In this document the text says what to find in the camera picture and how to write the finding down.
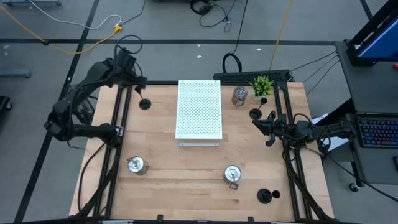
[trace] metal can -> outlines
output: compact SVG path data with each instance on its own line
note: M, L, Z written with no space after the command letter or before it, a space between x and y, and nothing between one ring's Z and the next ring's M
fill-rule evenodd
M237 166L230 165L223 172L223 179L227 184L236 183L241 179L241 169Z
M137 175L144 175L148 171L148 163L141 157L127 159L127 168Z
M238 86L234 89L232 94L232 104L235 106L242 106L248 97L248 91L243 86Z

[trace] potted plant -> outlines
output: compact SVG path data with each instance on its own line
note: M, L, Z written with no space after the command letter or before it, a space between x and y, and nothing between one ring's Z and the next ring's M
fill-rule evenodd
M253 83L249 83L253 89L253 95L255 100L260 100L261 98L267 98L272 93L272 85L274 81L270 81L268 77L258 76L254 78Z

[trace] keyboard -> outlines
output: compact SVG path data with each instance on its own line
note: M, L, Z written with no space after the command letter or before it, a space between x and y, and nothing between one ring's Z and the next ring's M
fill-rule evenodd
M288 70L217 73L213 75L213 79L224 82L253 82L258 76L268 77L269 80L274 82L291 82L293 80Z
M363 147L398 149L398 117L360 116L358 118Z

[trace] wooden table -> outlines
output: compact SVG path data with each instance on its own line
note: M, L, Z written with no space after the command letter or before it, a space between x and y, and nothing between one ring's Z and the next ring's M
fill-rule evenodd
M289 83L288 86L293 114L304 113L310 117L303 83ZM111 218L155 220L162 214L165 220L245 221L248 216L253 216L255 221L294 220L281 141L276 140L272 147L265 146L267 136L261 134L249 117L249 110L258 107L259 103L253 100L249 91L244 106L233 106L234 88L221 86L224 133L220 147L178 147L174 134L177 85L149 85L143 91L144 97L152 101L152 107L147 111L139 109L139 96L133 92ZM102 87L93 125L111 122L116 92L117 87ZM284 107L282 92L280 97ZM262 118L265 119L272 110L276 110L274 96L269 97L268 103L261 108ZM101 144L97 138L88 140L82 167ZM316 143L308 147L317 150ZM301 154L307 188L332 217L321 160L305 149ZM98 186L103 156L104 150L88 165L83 180L82 205ZM132 156L141 156L149 163L147 174L138 176L128 170L126 159ZM229 189L221 178L225 167L231 164L239 166L243 174L237 191ZM280 199L261 204L257 200L257 191L262 188L279 190ZM78 211L77 189L78 186L70 214ZM301 217L305 217L298 189L297 193ZM102 207L107 194L103 194Z

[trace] white pegboard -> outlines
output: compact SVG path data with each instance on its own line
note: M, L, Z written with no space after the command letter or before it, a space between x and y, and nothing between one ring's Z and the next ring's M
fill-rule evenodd
M176 139L222 139L220 81L178 82Z

